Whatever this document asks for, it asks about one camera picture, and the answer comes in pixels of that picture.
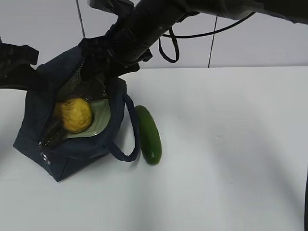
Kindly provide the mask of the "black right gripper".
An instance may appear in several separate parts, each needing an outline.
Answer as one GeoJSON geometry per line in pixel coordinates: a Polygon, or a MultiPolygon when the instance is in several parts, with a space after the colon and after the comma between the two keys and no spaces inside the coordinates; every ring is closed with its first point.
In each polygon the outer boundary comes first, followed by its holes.
{"type": "Polygon", "coordinates": [[[131,26],[114,24],[104,36],[84,38],[78,44],[84,58],[80,75],[83,81],[104,72],[107,78],[137,72],[139,62],[149,61],[153,55],[144,47],[131,26]]]}

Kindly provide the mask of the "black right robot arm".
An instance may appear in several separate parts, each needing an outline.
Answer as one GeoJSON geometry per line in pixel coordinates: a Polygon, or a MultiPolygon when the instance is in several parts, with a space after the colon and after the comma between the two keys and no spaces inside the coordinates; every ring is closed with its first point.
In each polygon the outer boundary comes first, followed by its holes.
{"type": "Polygon", "coordinates": [[[136,72],[139,62],[152,58],[150,47],[171,38],[179,54],[173,25],[200,13],[234,20],[236,25],[255,13],[306,24],[305,0],[91,0],[90,7],[118,16],[105,35],[85,38],[79,43],[84,63],[81,75],[89,79],[99,73],[108,77],[136,72]]]}

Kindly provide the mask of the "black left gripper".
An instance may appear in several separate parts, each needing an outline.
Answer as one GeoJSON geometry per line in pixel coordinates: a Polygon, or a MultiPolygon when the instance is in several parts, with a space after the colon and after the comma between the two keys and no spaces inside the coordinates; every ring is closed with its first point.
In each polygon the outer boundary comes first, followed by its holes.
{"type": "Polygon", "coordinates": [[[0,88],[26,91],[45,90],[46,79],[30,66],[37,64],[38,56],[39,51],[28,45],[13,45],[3,43],[1,40],[0,88]]]}

